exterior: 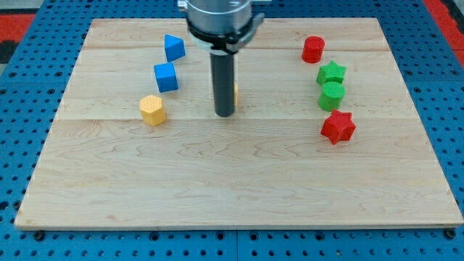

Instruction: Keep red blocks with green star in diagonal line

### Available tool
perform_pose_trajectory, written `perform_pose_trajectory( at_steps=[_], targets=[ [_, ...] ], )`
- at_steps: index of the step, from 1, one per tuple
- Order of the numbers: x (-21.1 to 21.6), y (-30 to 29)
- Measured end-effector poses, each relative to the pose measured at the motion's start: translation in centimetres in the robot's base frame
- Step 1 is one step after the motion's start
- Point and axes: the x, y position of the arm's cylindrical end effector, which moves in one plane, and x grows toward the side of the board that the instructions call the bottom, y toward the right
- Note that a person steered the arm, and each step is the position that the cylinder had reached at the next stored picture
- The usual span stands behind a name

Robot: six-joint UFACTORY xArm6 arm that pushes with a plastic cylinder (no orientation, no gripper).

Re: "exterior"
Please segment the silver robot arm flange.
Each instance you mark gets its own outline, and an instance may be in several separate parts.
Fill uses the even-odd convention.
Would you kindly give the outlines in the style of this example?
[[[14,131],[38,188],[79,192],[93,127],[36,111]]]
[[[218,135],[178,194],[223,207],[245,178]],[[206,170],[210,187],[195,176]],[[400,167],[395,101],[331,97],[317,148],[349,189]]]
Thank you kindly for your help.
[[[218,56],[238,53],[265,18],[262,12],[252,14],[252,0],[178,0],[177,5],[191,40]]]

